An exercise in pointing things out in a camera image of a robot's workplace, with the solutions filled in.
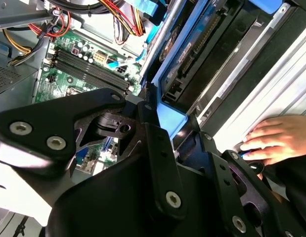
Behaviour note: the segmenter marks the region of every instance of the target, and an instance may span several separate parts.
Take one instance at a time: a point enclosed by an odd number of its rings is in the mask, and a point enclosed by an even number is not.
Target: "yellow wire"
[[[121,17],[115,13],[115,11],[106,3],[104,2],[103,0],[99,0],[103,5],[105,5],[109,10],[110,12],[116,17],[119,19],[119,21],[122,23],[122,25],[126,28],[126,30],[131,34],[131,35],[136,35],[128,26],[127,24],[125,24],[125,22],[121,19]]]
[[[25,48],[25,47],[19,45],[18,43],[16,43],[16,42],[10,37],[10,35],[7,33],[7,30],[6,30],[6,29],[4,29],[4,33],[5,33],[6,37],[7,37],[7,39],[9,40],[9,42],[10,42],[14,47],[16,47],[18,50],[20,50],[21,52],[23,52],[23,53],[25,53],[25,54],[28,54],[28,53],[31,52],[28,48]]]
[[[136,9],[136,18],[137,18],[136,24],[137,24],[138,30],[139,30],[140,34],[142,35],[143,31],[142,31],[142,26],[141,26],[141,17],[139,16],[138,9]]]

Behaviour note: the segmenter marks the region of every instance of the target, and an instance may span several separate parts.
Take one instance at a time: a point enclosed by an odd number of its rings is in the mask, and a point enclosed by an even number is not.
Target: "screw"
[[[246,225],[241,218],[238,216],[232,217],[232,222],[236,229],[238,229],[241,233],[246,233]]]
[[[205,138],[207,138],[209,141],[211,141],[211,140],[212,140],[212,137],[211,137],[209,134],[204,133],[204,136],[205,136]]]
[[[32,126],[27,122],[14,122],[9,128],[12,133],[20,136],[28,135],[32,132]]]
[[[119,96],[117,96],[117,95],[115,95],[115,94],[112,94],[111,96],[112,96],[112,98],[115,99],[115,100],[120,100]]]
[[[285,6],[283,6],[283,7],[280,9],[281,12],[285,12],[286,10],[287,10],[287,8],[286,8]]]
[[[59,28],[58,28],[57,26],[54,26],[54,27],[52,28],[52,30],[53,30],[55,33],[59,32]]]
[[[66,147],[66,141],[58,136],[51,136],[47,139],[46,144],[52,150],[60,151]]]
[[[166,201],[173,208],[180,208],[181,206],[181,199],[175,192],[168,191],[166,193]]]
[[[145,105],[145,108],[149,109],[149,110],[152,110],[152,107],[148,104]]]
[[[286,231],[285,234],[287,237],[294,237],[289,231]]]
[[[238,155],[237,154],[235,154],[234,152],[231,152],[231,153],[232,153],[232,156],[233,156],[234,159],[238,159]]]

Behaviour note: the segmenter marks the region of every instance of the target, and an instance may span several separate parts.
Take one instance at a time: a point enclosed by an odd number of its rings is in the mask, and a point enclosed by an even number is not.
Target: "black mount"
[[[0,162],[45,177],[61,176],[76,151],[119,138],[118,163],[65,192],[52,210],[49,237],[306,237],[233,151],[222,155],[191,116],[174,139],[160,128],[156,105],[100,89],[0,113]],[[32,131],[17,135],[21,121]],[[62,138],[63,149],[48,139]],[[11,159],[14,152],[18,159]]]

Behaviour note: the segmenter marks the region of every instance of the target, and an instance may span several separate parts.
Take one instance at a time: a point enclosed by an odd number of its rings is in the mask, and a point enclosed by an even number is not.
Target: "hand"
[[[265,165],[306,155],[306,116],[267,119],[248,134],[243,151],[262,148],[243,156],[245,160],[264,159]]]

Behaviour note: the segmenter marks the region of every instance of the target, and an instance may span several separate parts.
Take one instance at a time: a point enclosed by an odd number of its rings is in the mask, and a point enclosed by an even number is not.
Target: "red wire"
[[[64,26],[64,25],[65,25],[65,21],[64,21],[64,17],[63,17],[63,16],[60,16],[60,19],[61,19],[61,21],[62,21],[62,27],[61,27],[61,29],[60,29],[60,32],[61,32],[61,31],[63,31],[64,28],[65,28],[65,26]],[[56,34],[47,33],[46,35],[47,35],[47,36],[50,36],[50,37],[61,37],[61,36],[65,35],[65,34],[69,31],[70,22],[71,22],[71,15],[70,15],[70,13],[68,12],[68,24],[67,24],[67,27],[66,27],[65,31],[62,32],[62,33],[58,33],[58,34],[57,34],[57,33],[56,33]],[[30,27],[31,30],[34,31],[36,34],[39,34],[39,33],[42,32],[42,30],[41,30],[38,26],[36,26],[36,25],[34,25],[34,24],[29,24],[29,27]]]
[[[63,33],[61,33],[61,34],[51,34],[51,33],[48,33],[49,36],[52,36],[52,37],[61,37],[61,36],[64,36],[69,31],[70,22],[71,22],[71,15],[70,15],[69,12],[67,14],[68,14],[68,22],[67,22],[67,27],[66,27],[65,31]]]
[[[112,2],[107,1],[107,0],[103,0],[106,4],[110,5],[114,10],[116,10],[120,15],[123,16],[123,18],[128,22],[128,24],[132,27],[132,29],[134,30],[134,32],[136,33],[137,36],[140,36],[140,33],[137,31],[137,28],[132,25],[132,23],[130,22],[130,20],[124,15],[123,12],[121,12],[121,10],[115,6]]]
[[[132,12],[133,23],[136,24],[135,15],[134,15],[134,10],[133,10],[133,7],[132,7],[132,6],[131,6],[131,12]]]

